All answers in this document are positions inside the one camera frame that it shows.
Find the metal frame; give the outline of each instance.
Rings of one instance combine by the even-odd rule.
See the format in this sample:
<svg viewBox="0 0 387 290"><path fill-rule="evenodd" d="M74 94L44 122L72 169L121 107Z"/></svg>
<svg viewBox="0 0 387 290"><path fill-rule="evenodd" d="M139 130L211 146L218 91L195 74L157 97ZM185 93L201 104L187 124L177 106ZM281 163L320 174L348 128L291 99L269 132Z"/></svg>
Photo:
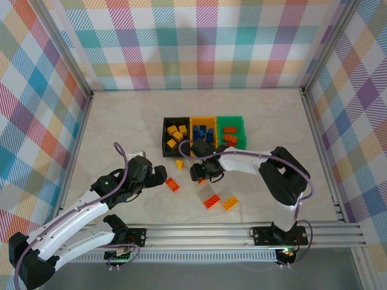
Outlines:
<svg viewBox="0 0 387 290"><path fill-rule="evenodd" d="M48 34L53 40L53 43L58 49L59 54L62 56L75 80L80 85L83 94L87 95L88 98L91 98L93 89L87 83L86 78L80 70L75 58L71 54L65 40L62 37L62 34L53 21L50 12L48 12L46 5L42 3L41 0L30 0L29 2L32 8L35 10L35 13L39 16L39 20L43 23L43 26L46 28Z"/></svg>
<svg viewBox="0 0 387 290"><path fill-rule="evenodd" d="M53 211L53 216L51 218L55 218L59 214L59 211L63 210L63 207L65 206L66 198L67 198L67 194L68 194L68 189L70 187L71 179L73 178L75 164L76 164L77 159L78 159L80 145L82 144L83 135L85 134L86 124L87 124L87 121L89 119L91 106L93 105L93 100L94 100L94 98L91 97L87 101L82 124L80 125L79 132L78 132L78 135L76 137L74 151L70 157L69 165L68 165L67 171L66 171L65 180L64 180L63 186L59 192L59 196L58 196L58 199L57 199L54 211Z"/></svg>
<svg viewBox="0 0 387 290"><path fill-rule="evenodd" d="M328 40L327 44L325 45L320 58L317 60L316 64L314 65L312 73L310 74L309 79L305 84L304 91L306 91L307 94L310 92L310 89L313 87L313 85L316 83L317 79L319 78L325 64L327 63L329 57L334 51L336 45L339 43L341 36L343 35L346 27L348 26L350 20L352 19L353 14L356 12L360 3L361 3L361 0L348 1L346 7L344 8L343 14L341 15L336 25L333 27L333 33L330 39Z"/></svg>

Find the metal bracket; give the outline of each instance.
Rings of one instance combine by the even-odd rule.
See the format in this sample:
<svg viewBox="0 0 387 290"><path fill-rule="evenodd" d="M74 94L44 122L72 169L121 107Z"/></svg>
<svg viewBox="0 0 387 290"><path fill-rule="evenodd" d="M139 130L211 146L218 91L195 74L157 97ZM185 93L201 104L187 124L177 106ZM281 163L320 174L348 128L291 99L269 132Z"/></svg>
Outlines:
<svg viewBox="0 0 387 290"><path fill-rule="evenodd" d="M141 248L145 246L145 228L128 228L126 236L129 237L128 243L135 243Z"/></svg>
<svg viewBox="0 0 387 290"><path fill-rule="evenodd" d="M275 233L272 227L253 227L251 228L252 237L254 238L255 246L278 246L278 238L275 237ZM284 246L300 246L308 245L307 232L305 227L296 226L293 227L287 234Z"/></svg>

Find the black bin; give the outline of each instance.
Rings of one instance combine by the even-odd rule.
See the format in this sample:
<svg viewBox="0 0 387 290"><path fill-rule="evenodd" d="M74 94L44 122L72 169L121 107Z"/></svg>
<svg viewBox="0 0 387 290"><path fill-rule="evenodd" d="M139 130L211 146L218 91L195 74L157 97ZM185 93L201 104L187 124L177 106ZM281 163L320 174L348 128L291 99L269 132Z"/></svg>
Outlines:
<svg viewBox="0 0 387 290"><path fill-rule="evenodd" d="M189 124L189 117L172 117L172 118L164 118L163 122L163 139L162 139L162 146L163 146L163 157L181 157L181 154L179 152L179 149L176 148L175 150L171 150L169 146L167 145L167 142L172 139L171 136L169 136L167 128L175 125L177 129L181 125L186 125L187 127L187 136L184 136L184 140L189 140L190 136L190 124ZM186 155L189 155L189 143L186 143L183 145L183 153Z"/></svg>

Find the green bin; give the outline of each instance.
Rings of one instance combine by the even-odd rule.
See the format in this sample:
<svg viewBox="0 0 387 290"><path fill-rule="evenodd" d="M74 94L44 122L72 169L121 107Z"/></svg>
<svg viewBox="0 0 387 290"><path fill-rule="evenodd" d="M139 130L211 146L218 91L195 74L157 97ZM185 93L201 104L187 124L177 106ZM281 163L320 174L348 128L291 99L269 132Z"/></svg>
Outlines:
<svg viewBox="0 0 387 290"><path fill-rule="evenodd" d="M244 131L244 122L242 116L217 116L216 121L218 123L218 138L219 145L226 144L223 141L223 128L224 127L236 127L237 133L230 134L238 138L236 148L246 150L247 138Z"/></svg>

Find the orange lego brick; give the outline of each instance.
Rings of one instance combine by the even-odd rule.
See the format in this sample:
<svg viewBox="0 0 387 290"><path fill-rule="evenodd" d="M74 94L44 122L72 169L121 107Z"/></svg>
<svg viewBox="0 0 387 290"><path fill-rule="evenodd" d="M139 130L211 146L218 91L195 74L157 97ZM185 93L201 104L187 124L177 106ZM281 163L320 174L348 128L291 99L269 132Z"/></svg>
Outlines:
<svg viewBox="0 0 387 290"><path fill-rule="evenodd" d="M176 192L180 188L180 186L172 178L168 178L165 183L173 192Z"/></svg>
<svg viewBox="0 0 387 290"><path fill-rule="evenodd" d="M220 198L218 195L211 196L208 200L204 202L204 205L209 210L212 208L215 204L217 204L220 201Z"/></svg>
<svg viewBox="0 0 387 290"><path fill-rule="evenodd" d="M238 200L236 199L235 196L233 196L232 198L228 199L225 203L223 203L222 206L224 207L225 210L229 211L231 208L236 206L237 203L238 203Z"/></svg>
<svg viewBox="0 0 387 290"><path fill-rule="evenodd" d="M223 133L238 133L236 127L224 127Z"/></svg>
<svg viewBox="0 0 387 290"><path fill-rule="evenodd" d="M238 142L238 138L236 136L231 136L231 135L225 134L223 136L223 141L236 144Z"/></svg>

